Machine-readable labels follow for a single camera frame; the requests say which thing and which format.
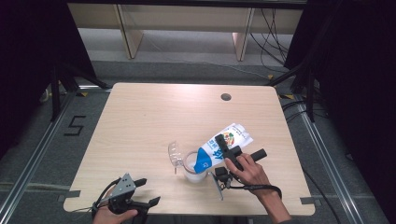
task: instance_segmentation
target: wooden table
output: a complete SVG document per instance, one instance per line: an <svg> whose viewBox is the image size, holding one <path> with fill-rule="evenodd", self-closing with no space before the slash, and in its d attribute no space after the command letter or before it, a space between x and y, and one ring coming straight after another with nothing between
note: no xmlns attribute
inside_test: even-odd
<svg viewBox="0 0 396 224"><path fill-rule="evenodd" d="M231 100L222 100L223 93ZM169 160L171 142L177 140L188 152L231 123L242 124L254 139L244 152L266 150L268 156L258 163L282 189L289 212L313 215L315 206L300 201L311 195L275 89L190 84L116 84L70 189L81 193L66 199L64 209L91 206L112 180L129 173L134 180L148 180L137 188L134 200L161 196L151 214L265 215L248 191L226 189L221 201L210 176L192 184L181 169L175 175Z"/></svg>

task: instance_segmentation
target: gray floor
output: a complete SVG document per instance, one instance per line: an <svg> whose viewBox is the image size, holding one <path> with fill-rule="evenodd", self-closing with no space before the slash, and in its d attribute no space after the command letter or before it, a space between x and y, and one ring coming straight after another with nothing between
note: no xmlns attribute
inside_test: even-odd
<svg viewBox="0 0 396 224"><path fill-rule="evenodd" d="M119 31L80 30L86 48L92 59L97 76L109 84L118 81L128 82L175 82L263 85L269 75L280 76L282 73L262 66L261 50L250 38L247 54L243 62L238 62L234 55L231 34L198 32L157 32L146 31L136 58L127 60ZM280 35L279 40L287 47L292 36ZM278 59L281 56L276 49L271 49ZM286 71L280 64L263 56L263 61L270 69ZM290 93L292 79L279 84L279 94ZM79 80L81 85L90 84ZM8 223L90 223L89 214L66 213L60 195L65 195L73 182L85 149L89 144L100 113L109 93L89 91L85 97L76 96L67 108L60 127L49 144L42 161L35 171L26 191ZM292 100L280 100L287 104ZM388 223L375 197L365 184L353 161L346 159L342 140L326 116L323 107L315 104L316 125L327 149L336 163L346 188L360 211L364 223ZM0 197L4 200L12 184L20 177L25 164L34 153L41 136L50 125L50 101L38 107L19 144L12 148L0 160ZM285 118L298 113L297 106L285 111ZM86 116L77 123L83 125L80 136L65 136L75 130L68 128L74 116ZM298 152L301 165L313 177L325 197L334 208L341 223L349 223L347 213L340 203L330 178L328 177L318 150L301 116L289 122L290 133ZM308 187L316 200L316 213L312 217L296 217L302 223L336 223L330 206L325 202L318 188L306 177ZM251 217L254 223L270 223L267 216ZM151 217L149 223L204 223L210 217Z"/></svg>

